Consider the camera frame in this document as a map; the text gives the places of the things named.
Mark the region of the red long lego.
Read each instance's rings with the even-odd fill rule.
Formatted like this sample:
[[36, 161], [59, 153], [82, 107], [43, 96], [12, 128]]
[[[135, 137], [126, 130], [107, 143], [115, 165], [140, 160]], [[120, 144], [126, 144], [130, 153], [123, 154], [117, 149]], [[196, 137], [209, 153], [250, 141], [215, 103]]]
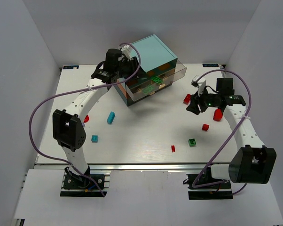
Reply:
[[191, 95], [190, 94], [187, 94], [183, 100], [183, 103], [188, 105], [190, 103], [190, 100], [191, 100]]

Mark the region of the transparent brown top drawer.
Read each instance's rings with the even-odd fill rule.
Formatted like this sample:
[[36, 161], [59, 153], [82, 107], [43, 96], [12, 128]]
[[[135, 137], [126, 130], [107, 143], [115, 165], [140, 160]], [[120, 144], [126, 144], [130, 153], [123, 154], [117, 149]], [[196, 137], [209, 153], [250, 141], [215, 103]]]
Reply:
[[183, 78], [186, 70], [186, 66], [175, 59], [148, 72], [140, 73], [123, 83], [126, 96], [136, 102]]

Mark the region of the green square lego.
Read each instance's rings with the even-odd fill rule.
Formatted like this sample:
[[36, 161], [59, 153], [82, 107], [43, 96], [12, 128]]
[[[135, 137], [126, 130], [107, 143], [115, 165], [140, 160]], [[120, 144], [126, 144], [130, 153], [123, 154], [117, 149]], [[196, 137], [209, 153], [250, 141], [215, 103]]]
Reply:
[[154, 89], [154, 87], [152, 85], [148, 85], [142, 90], [142, 93], [144, 95], [148, 95], [149, 93], [151, 93], [153, 91], [153, 89]]
[[194, 138], [189, 139], [188, 144], [189, 144], [190, 147], [197, 145], [196, 140]]

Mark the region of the green long lego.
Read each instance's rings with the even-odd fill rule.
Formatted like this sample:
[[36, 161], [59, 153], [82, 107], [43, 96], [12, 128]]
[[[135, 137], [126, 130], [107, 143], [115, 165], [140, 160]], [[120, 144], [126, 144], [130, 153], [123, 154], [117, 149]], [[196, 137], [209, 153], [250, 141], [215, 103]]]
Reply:
[[163, 82], [162, 79], [160, 79], [159, 77], [157, 76], [152, 76], [151, 77], [151, 80], [154, 82], [154, 83], [157, 83], [157, 84], [161, 84]]

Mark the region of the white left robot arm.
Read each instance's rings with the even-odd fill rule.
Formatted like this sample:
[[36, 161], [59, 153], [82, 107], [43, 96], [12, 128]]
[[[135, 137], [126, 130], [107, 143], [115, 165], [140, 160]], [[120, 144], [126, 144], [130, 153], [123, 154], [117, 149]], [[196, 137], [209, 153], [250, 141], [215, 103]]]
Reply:
[[69, 166], [76, 175], [89, 175], [90, 168], [85, 160], [83, 144], [86, 132], [83, 121], [92, 107], [108, 90], [135, 76], [140, 70], [140, 56], [131, 56], [135, 48], [125, 44], [119, 48], [110, 48], [105, 60], [100, 62], [92, 73], [86, 88], [63, 110], [53, 113], [53, 138], [62, 147]]

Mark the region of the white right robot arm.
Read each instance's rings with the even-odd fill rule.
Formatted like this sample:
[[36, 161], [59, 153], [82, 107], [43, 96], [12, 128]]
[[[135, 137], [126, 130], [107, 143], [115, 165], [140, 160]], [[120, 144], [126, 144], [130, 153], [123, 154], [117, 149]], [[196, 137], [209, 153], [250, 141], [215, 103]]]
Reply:
[[276, 160], [276, 152], [268, 148], [257, 135], [248, 108], [241, 95], [235, 95], [232, 78], [218, 78], [214, 93], [207, 91], [206, 79], [196, 76], [192, 85], [198, 90], [187, 107], [196, 115], [209, 107], [220, 110], [233, 132], [237, 153], [229, 164], [212, 164], [199, 173], [192, 187], [209, 187], [227, 181], [245, 184], [266, 184]]

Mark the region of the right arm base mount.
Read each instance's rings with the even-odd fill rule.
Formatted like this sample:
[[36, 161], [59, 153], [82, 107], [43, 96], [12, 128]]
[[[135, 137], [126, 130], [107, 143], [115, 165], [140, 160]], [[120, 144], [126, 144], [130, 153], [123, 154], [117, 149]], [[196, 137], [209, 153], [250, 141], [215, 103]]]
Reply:
[[197, 174], [187, 174], [183, 184], [188, 187], [189, 200], [232, 200], [233, 193], [229, 182], [194, 188], [192, 183]]

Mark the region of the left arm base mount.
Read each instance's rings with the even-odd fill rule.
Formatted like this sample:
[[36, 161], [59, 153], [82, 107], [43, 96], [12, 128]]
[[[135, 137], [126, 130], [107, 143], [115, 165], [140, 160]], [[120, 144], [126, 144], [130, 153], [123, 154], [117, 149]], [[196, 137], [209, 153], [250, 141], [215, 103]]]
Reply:
[[90, 177], [97, 183], [104, 195], [92, 180], [76, 175], [70, 171], [69, 167], [66, 167], [64, 169], [60, 197], [103, 198], [107, 194], [110, 185], [110, 174], [91, 174]]

